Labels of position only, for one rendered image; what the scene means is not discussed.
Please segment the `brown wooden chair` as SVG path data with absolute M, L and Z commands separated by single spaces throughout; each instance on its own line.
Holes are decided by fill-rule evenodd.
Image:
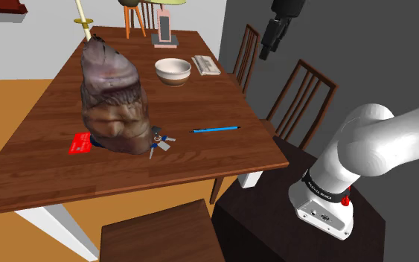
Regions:
M 163 4 L 152 3 L 148 0 L 138 0 L 137 8 L 141 14 L 141 21 L 146 29 L 158 29 L 157 10 L 163 8 Z
M 226 262 L 205 200 L 101 229 L 99 262 Z
M 245 98 L 258 55 L 259 40 L 260 34 L 247 24 L 234 68 L 232 73 L 228 74 Z
M 298 91 L 296 92 L 295 97 L 292 100 L 288 110 L 284 114 L 281 122 L 279 125 L 277 125 L 277 127 L 274 127 L 271 123 L 271 120 L 302 68 L 306 71 L 306 73 L 301 81 L 301 85 L 298 88 Z M 266 118 L 260 119 L 260 122 L 266 131 L 272 136 L 277 136 L 287 141 L 297 127 L 298 122 L 302 119 L 303 114 L 306 112 L 306 109 L 309 107 L 310 102 L 316 95 L 321 85 L 328 87 L 328 92 L 322 101 L 322 105 L 316 114 L 314 122 L 312 122 L 310 128 L 298 146 L 299 149 L 305 150 L 315 135 L 317 129 L 319 128 L 319 125 L 322 123 L 328 107 L 331 104 L 337 89 L 339 88 L 339 85 L 312 67 L 309 63 L 305 62 L 303 59 L 299 59 L 296 63 L 292 74 L 290 75 L 285 86 L 282 88 L 278 98 L 270 109 L 269 114 L 266 116 Z

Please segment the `folded newspaper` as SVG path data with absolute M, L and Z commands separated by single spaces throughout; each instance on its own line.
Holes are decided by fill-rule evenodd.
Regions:
M 221 71 L 209 56 L 195 55 L 192 60 L 202 76 L 221 74 Z

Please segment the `pink table lamp green shade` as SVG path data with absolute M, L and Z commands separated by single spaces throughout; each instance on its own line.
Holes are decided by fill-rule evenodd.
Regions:
M 155 48 L 177 48 L 178 39 L 171 33 L 170 29 L 170 12 L 165 8 L 166 5 L 185 4 L 186 0 L 141 0 L 144 3 L 158 4 L 159 9 L 156 11 L 158 33 L 151 36 L 152 43 Z

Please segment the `brown wooden dining table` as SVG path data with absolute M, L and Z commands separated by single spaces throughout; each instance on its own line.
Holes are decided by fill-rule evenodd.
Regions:
M 154 48 L 140 30 L 93 27 L 92 33 L 137 67 L 150 101 L 150 120 L 176 139 L 168 151 L 133 156 L 94 148 L 69 154 L 81 119 L 80 48 L 65 62 L 30 112 L 5 113 L 11 135 L 0 135 L 0 262 L 85 262 L 83 258 L 17 214 L 62 204 L 89 239 L 100 228 L 161 205 L 208 198 L 217 177 L 284 167 L 268 132 L 226 73 L 203 77 L 193 70 L 186 84 L 164 85 L 155 63 L 166 57 L 190 60 L 209 54 L 195 31 L 178 31 L 179 47 Z M 189 132 L 213 127 L 219 132 Z

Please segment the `white and brown bowl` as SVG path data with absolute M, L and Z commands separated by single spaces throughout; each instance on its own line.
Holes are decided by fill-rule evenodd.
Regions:
M 163 84 L 182 86 L 191 75 L 191 64 L 177 58 L 164 58 L 155 63 L 156 73 Z

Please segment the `blue pen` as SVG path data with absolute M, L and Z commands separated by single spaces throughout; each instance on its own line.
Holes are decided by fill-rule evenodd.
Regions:
M 202 133 L 202 132 L 219 132 L 219 131 L 227 131 L 227 130 L 238 130 L 241 127 L 232 126 L 232 127 L 213 127 L 213 128 L 204 128 L 204 129 L 195 129 L 189 132 L 192 133 Z

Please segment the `orange stool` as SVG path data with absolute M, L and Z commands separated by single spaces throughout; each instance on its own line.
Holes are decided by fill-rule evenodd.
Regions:
M 124 22 L 125 22 L 127 39 L 129 39 L 129 34 L 130 34 L 130 29 L 131 29 L 131 24 L 132 24 L 132 20 L 130 18 L 131 10 L 135 11 L 138 17 L 138 21 L 140 23 L 140 28 L 143 33 L 143 36 L 146 36 L 144 23 L 142 21 L 140 11 L 138 10 L 138 4 L 140 3 L 140 1 L 141 0 L 118 0 L 119 4 L 124 7 Z

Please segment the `bunch of keys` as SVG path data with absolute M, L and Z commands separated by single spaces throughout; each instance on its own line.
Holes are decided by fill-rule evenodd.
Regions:
M 153 126 L 151 127 L 151 131 L 154 135 L 153 137 L 154 142 L 150 146 L 149 159 L 153 157 L 153 152 L 157 147 L 161 148 L 163 151 L 167 151 L 170 149 L 170 145 L 168 144 L 168 142 L 176 140 L 174 138 L 168 137 L 167 135 L 159 135 L 159 132 L 161 131 L 161 127 Z

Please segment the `brown bust figure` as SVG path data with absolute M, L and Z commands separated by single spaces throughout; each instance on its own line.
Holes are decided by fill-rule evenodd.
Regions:
M 96 35 L 84 43 L 80 63 L 82 119 L 94 142 L 117 153 L 146 153 L 153 133 L 135 65 Z

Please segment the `cream floor lamp pole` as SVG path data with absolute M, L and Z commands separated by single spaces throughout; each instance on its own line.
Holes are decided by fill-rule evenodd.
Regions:
M 89 24 L 92 23 L 93 20 L 92 19 L 87 19 L 85 17 L 81 1 L 80 0 L 74 0 L 74 1 L 75 1 L 76 6 L 77 6 L 77 11 L 78 11 L 79 16 L 80 16 L 78 19 L 75 19 L 74 22 L 77 23 L 77 24 L 80 24 L 82 26 L 82 28 L 84 30 L 85 37 L 86 37 L 86 41 L 89 41 L 92 37 L 91 33 L 90 33 L 90 30 L 89 30 Z

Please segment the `dark robot stand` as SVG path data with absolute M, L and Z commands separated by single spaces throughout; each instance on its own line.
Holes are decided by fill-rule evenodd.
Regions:
M 252 188 L 234 181 L 215 203 L 211 220 L 226 262 L 383 262 L 386 222 L 356 188 L 354 228 L 346 240 L 297 217 L 288 189 L 316 157 L 274 141 L 289 166 L 263 172 Z

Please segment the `red card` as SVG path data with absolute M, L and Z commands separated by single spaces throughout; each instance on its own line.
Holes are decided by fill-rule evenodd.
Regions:
M 69 148 L 69 154 L 89 153 L 92 148 L 89 132 L 76 133 Z

